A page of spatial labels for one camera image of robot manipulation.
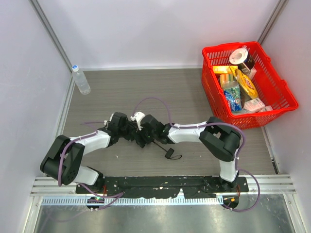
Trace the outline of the pink white box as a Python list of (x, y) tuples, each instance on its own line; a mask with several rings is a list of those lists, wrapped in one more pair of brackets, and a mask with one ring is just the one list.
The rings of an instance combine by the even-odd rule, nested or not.
[(262, 110), (265, 104), (259, 98), (255, 98), (244, 103), (244, 109), (249, 113), (256, 113)]

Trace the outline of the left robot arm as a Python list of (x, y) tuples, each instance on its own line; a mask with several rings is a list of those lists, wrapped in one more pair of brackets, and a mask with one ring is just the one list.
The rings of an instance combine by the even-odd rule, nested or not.
[(57, 180), (59, 186), (77, 183), (99, 192), (104, 187), (104, 175), (94, 168), (82, 166), (83, 156), (108, 148), (120, 138), (134, 141), (139, 132), (135, 121), (123, 113), (115, 112), (102, 128), (93, 133), (78, 137), (57, 136), (41, 162), (40, 170)]

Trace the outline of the blue green snack packet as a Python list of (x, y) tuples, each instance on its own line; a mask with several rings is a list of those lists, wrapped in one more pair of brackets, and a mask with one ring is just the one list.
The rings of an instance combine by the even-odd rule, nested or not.
[(232, 87), (225, 89), (224, 96), (232, 112), (238, 112), (242, 110), (242, 102), (239, 87)]

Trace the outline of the yellow box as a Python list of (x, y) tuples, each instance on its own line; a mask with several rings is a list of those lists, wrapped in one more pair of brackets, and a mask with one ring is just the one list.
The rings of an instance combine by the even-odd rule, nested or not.
[(229, 74), (232, 73), (231, 68), (237, 68), (237, 66), (213, 66), (212, 70), (215, 74)]

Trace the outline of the black folding umbrella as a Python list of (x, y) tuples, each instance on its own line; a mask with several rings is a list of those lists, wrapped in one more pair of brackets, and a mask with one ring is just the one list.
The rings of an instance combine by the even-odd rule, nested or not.
[(163, 151), (165, 151), (164, 157), (168, 160), (179, 160), (183, 157), (183, 155), (175, 154), (175, 150), (172, 148), (169, 148), (168, 150), (163, 148), (161, 145), (159, 145), (153, 137), (151, 137), (146, 130), (139, 130), (137, 128), (133, 128), (128, 130), (129, 134), (129, 141), (134, 141), (136, 142), (137, 145), (139, 145), (141, 148), (144, 148), (146, 145), (149, 145), (151, 143), (155, 144), (159, 148), (161, 148)]

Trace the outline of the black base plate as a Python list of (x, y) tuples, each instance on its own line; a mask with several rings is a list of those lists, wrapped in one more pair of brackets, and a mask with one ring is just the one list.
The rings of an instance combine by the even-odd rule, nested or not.
[(87, 194), (88, 190), (109, 197), (121, 193), (129, 199), (173, 199), (182, 191), (185, 198), (198, 199), (215, 197), (217, 193), (246, 193), (249, 188), (245, 177), (229, 184), (218, 176), (106, 176), (94, 185), (76, 187), (77, 194)]

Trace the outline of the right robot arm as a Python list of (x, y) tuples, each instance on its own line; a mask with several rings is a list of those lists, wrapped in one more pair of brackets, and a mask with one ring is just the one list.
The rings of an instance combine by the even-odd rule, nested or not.
[(198, 124), (162, 124), (152, 115), (136, 112), (131, 116), (138, 131), (146, 139), (161, 144), (178, 144), (182, 142), (202, 143), (220, 164), (220, 185), (224, 190), (235, 189), (237, 184), (238, 154), (245, 144), (245, 135), (238, 127), (224, 123), (216, 117)]

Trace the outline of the clear plastic bottle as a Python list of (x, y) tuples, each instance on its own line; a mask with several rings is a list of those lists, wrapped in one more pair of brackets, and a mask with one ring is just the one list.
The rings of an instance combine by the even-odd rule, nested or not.
[(84, 72), (81, 69), (79, 69), (77, 65), (73, 65), (71, 67), (71, 70), (72, 70), (72, 78), (76, 86), (78, 87), (80, 93), (83, 95), (89, 94), (91, 92), (91, 89)]

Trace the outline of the yellow snack bag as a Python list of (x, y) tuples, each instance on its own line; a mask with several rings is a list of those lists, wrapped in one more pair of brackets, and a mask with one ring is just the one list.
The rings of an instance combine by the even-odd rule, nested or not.
[(245, 75), (239, 69), (235, 70), (235, 75), (236, 75), (237, 82), (239, 83), (241, 88), (244, 90), (244, 92), (251, 99), (255, 99), (255, 98), (259, 97), (258, 92), (257, 92), (255, 86), (253, 85), (252, 81), (248, 78), (247, 75)]

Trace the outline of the red plastic basket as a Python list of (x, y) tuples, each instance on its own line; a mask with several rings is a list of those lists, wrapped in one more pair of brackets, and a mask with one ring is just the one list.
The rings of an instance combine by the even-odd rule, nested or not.
[[(243, 46), (246, 46), (255, 60), (257, 72), (252, 79), (252, 83), (259, 94), (260, 100), (265, 105), (272, 107), (271, 111), (241, 115), (233, 114), (212, 70), (213, 66), (228, 65), (230, 54)], [(280, 78), (271, 64), (270, 57), (257, 41), (232, 42), (205, 47), (202, 49), (202, 56), (204, 58), (202, 86), (213, 115), (223, 122), (233, 124), (240, 129), (258, 128), (267, 125), (286, 112), (299, 108), (299, 104), (286, 81)]]

